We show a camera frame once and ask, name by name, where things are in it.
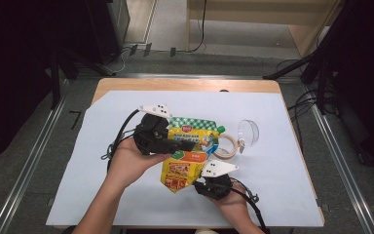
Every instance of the tape roll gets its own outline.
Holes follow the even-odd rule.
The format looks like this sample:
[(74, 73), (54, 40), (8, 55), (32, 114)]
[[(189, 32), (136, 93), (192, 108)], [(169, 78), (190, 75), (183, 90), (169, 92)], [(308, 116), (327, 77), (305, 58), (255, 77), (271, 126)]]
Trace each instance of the tape roll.
[(227, 135), (227, 134), (221, 134), (218, 138), (219, 139), (226, 138), (226, 139), (230, 140), (233, 144), (233, 150), (231, 152), (229, 152), (228, 150), (220, 147), (220, 145), (219, 145), (219, 148), (214, 152), (214, 155), (217, 156), (218, 158), (224, 159), (224, 160), (233, 158), (233, 156), (236, 155), (236, 152), (238, 151), (238, 147), (239, 147), (237, 141), (232, 136)]

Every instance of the yellow snack package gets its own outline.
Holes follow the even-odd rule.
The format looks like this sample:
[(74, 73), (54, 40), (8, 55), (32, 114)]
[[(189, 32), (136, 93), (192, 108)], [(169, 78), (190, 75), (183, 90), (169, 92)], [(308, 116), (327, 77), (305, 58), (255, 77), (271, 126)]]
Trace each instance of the yellow snack package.
[(196, 145), (191, 152), (179, 150), (163, 162), (161, 183), (173, 193), (191, 185), (200, 177), (207, 157), (218, 147), (224, 127), (214, 121), (173, 117), (169, 121), (168, 139), (190, 140)]

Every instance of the forearm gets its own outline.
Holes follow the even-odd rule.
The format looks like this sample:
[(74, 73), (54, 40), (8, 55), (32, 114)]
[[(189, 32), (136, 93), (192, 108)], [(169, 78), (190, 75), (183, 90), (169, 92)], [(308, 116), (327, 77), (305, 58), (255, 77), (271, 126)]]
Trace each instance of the forearm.
[(249, 219), (242, 219), (240, 221), (232, 222), (233, 227), (240, 234), (261, 234), (264, 233), (258, 226), (256, 226), (253, 221)]
[(111, 184), (108, 178), (102, 183), (86, 214), (74, 230), (76, 233), (110, 233), (124, 187)]

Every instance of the metal frame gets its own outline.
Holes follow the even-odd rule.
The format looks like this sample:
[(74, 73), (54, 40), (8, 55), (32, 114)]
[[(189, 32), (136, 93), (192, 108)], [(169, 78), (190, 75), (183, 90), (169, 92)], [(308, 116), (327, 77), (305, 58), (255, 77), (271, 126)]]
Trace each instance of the metal frame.
[(12, 218), (14, 217), (15, 212), (18, 209), (19, 203), (22, 200), (23, 194), (26, 191), (26, 188), (31, 180), (36, 167), (38, 166), (41, 155), (47, 145), (47, 142), (51, 136), (51, 133), (56, 125), (57, 119), (62, 111), (63, 106), (65, 105), (66, 94), (69, 90), (69, 81), (64, 80), (62, 83), (62, 88), (65, 90), (63, 96), (60, 99), (60, 102), (54, 108), (41, 130), (35, 144), (33, 145), (31, 152), (23, 166), (22, 171), (19, 174), (17, 182), (12, 188), (10, 194), (8, 195), (4, 207), (0, 213), (0, 233), (6, 233), (9, 225), (11, 224)]
[[(305, 86), (305, 89), (306, 91), (310, 90), (308, 86)], [(372, 213), (370, 212), (369, 206), (367, 205), (366, 200), (355, 181), (354, 175), (351, 173), (348, 163), (345, 160), (345, 156), (343, 155), (332, 129), (327, 122), (326, 116), (320, 113), (317, 106), (314, 106), (313, 112), (318, 121), (320, 130), (323, 133), (327, 147), (330, 150), (330, 155), (332, 156), (333, 162), (335, 163), (340, 178), (342, 179), (351, 199), (352, 205), (354, 206), (364, 233), (374, 233), (374, 218)]]

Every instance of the gray floor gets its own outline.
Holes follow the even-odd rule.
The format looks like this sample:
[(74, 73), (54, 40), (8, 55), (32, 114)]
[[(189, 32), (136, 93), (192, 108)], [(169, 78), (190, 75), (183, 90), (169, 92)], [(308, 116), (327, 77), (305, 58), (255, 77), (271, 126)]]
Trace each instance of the gray floor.
[[(151, 74), (205, 74), (246, 76), (257, 79), (276, 70), (281, 59), (245, 58), (231, 56), (193, 55), (179, 53), (171, 58), (167, 53), (151, 53), (144, 57), (138, 52), (132, 57), (124, 55), (126, 67), (118, 75), (131, 77), (132, 73)], [(123, 63), (117, 58), (108, 66), (120, 69)], [(51, 209), (50, 199), (55, 198), (63, 171), (71, 156), (75, 138), (79, 133), (82, 117), (71, 130), (76, 114), (70, 110), (85, 110), (90, 106), (99, 76), (81, 68), (77, 81), (73, 82), (67, 94), (66, 103), (45, 147), (39, 164), (27, 186), (7, 233), (61, 233), (61, 230), (46, 226)], [(298, 76), (299, 70), (292, 72)], [(281, 78), (280, 88), (287, 106), (305, 92), (298, 79)], [(9, 148), (0, 155), (0, 211), (14, 186), (23, 164), (50, 113), (51, 96), (45, 98), (33, 115), (17, 134)], [(374, 208), (374, 168), (362, 166), (354, 151), (344, 126), (337, 117), (329, 116), (331, 126), (343, 149), (346, 160), (362, 190), (369, 206)], [(323, 204), (326, 223), (323, 228), (296, 228), (293, 233), (362, 233), (355, 209), (345, 186), (329, 155), (329, 150), (312, 114), (300, 117), (303, 133), (304, 156), (312, 177), (316, 193)], [(287, 233), (288, 228), (274, 228), (273, 233)]]
[[(186, 50), (187, 1), (158, 0), (148, 43), (152, 49)], [(191, 19), (190, 50), (202, 38), (202, 21)], [(299, 59), (287, 25), (206, 20), (204, 45), (198, 52), (208, 55)]]

